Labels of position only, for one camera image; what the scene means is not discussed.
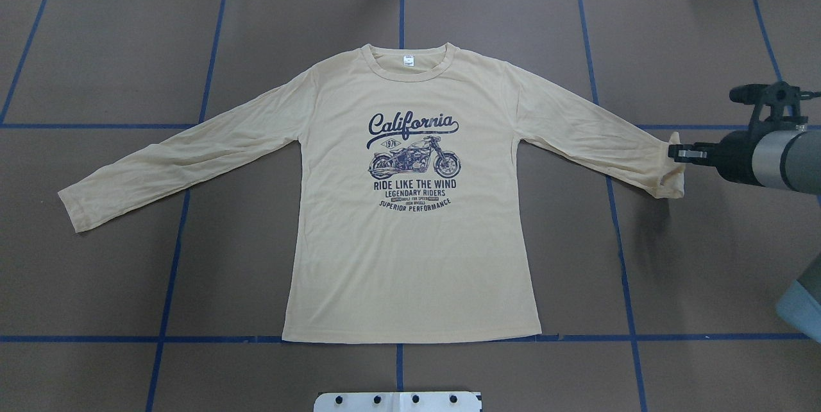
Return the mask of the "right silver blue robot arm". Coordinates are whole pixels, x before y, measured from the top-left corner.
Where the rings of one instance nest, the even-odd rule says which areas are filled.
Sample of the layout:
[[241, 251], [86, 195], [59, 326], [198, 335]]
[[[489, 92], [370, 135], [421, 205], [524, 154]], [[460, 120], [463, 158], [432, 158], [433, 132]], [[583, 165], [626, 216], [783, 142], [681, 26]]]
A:
[[671, 144], [668, 157], [713, 167], [731, 183], [818, 196], [820, 135], [809, 130], [800, 103], [818, 99], [819, 92], [779, 81], [739, 85], [728, 96], [753, 107], [747, 129], [730, 132], [718, 143]]

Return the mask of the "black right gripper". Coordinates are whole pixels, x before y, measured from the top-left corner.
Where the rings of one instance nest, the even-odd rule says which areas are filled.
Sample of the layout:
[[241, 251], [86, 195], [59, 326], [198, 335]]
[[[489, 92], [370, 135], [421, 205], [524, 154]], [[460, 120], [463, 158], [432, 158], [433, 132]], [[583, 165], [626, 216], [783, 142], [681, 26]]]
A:
[[[748, 185], [808, 185], [808, 119], [800, 112], [809, 93], [786, 82], [734, 87], [731, 101], [752, 105], [747, 130], [722, 138], [710, 152], [709, 162], [722, 178]], [[695, 145], [669, 145], [675, 162], [707, 160], [707, 151]]]

